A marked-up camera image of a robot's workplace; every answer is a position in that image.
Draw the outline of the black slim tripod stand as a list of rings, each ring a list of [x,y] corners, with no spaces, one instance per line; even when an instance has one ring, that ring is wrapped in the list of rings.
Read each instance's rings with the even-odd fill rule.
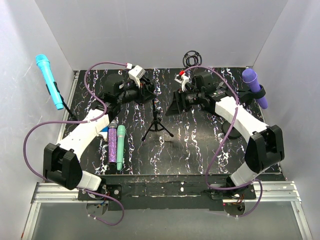
[[[149,126],[149,128],[146,130],[144,136],[141,138],[141,141],[145,141],[147,135],[149,132],[157,133],[161,131],[165,131],[169,134],[170,137],[174,137],[174,135],[161,123],[162,119],[158,117],[160,112],[156,109],[155,99],[152,100],[152,115],[153,120]]]

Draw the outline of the mint green toy microphone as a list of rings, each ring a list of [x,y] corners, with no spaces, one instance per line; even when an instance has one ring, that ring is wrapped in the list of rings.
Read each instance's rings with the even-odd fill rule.
[[[121,171],[124,164],[126,128],[124,125],[117,127],[117,152],[116,152],[116,168]]]

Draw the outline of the purple glitter microphone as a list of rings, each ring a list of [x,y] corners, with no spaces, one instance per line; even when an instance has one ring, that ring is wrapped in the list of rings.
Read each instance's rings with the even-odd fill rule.
[[[111,164],[117,162],[117,127],[116,120],[108,125],[108,162]]]

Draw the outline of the black shock mount tripod stand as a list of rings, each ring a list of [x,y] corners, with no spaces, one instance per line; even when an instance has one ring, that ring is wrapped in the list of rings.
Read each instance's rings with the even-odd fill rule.
[[[196,50],[190,50],[186,52],[182,58],[182,64],[185,69],[190,67],[194,67],[190,70],[192,75],[196,73],[197,66],[201,66],[203,63],[203,59],[201,54]]]

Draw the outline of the purple toy microphone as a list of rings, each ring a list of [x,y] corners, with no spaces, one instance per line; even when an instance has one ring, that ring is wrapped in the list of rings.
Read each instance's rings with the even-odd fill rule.
[[[262,87],[258,82],[258,74],[252,68],[246,68],[242,72],[242,80],[249,86],[252,93],[256,94],[256,101],[262,109],[268,108],[268,102],[265,95],[262,94]]]

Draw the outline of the black round base stand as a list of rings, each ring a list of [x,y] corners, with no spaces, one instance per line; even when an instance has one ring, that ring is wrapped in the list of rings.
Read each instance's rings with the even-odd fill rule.
[[[69,113],[70,119],[72,121],[78,121],[76,116],[73,114],[73,112],[70,110],[70,108],[68,107],[68,105],[65,103],[65,101],[62,101],[63,107],[66,109],[66,111]]]
[[[231,124],[228,121],[224,121],[221,126],[221,131],[225,135],[227,131],[229,130]],[[230,140],[235,140],[240,138],[242,135],[233,127],[228,135],[228,138]]]

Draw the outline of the cyan toy microphone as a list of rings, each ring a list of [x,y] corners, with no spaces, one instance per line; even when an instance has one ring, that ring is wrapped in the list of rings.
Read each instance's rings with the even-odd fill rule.
[[[40,69],[43,75],[47,90],[51,96],[51,99],[56,109],[62,110],[64,108],[63,100],[60,96],[60,93],[58,92],[56,81],[54,79],[54,76],[51,70],[51,64],[49,59],[44,54],[38,54],[35,57],[35,61],[36,61],[36,65],[38,66],[38,68]]]

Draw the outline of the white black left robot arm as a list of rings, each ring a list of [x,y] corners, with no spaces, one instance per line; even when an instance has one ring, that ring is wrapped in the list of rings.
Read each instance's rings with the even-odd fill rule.
[[[145,104],[156,98],[155,85],[145,76],[137,85],[134,80],[124,80],[119,74],[106,78],[101,102],[95,101],[84,123],[79,124],[69,135],[57,144],[49,143],[44,149],[43,175],[56,184],[69,190],[88,189],[95,200],[106,196],[102,179],[82,170],[79,160],[92,140],[116,118],[122,104],[135,102]]]

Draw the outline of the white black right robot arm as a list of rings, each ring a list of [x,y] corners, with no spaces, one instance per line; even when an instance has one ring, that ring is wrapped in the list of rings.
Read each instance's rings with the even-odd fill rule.
[[[188,112],[193,105],[220,116],[247,142],[244,163],[226,180],[224,189],[232,199],[245,192],[245,186],[258,175],[285,158],[283,132],[277,125],[269,126],[238,105],[230,89],[214,83],[209,72],[200,72],[192,78],[181,71],[175,77],[181,87],[174,91],[166,116]]]

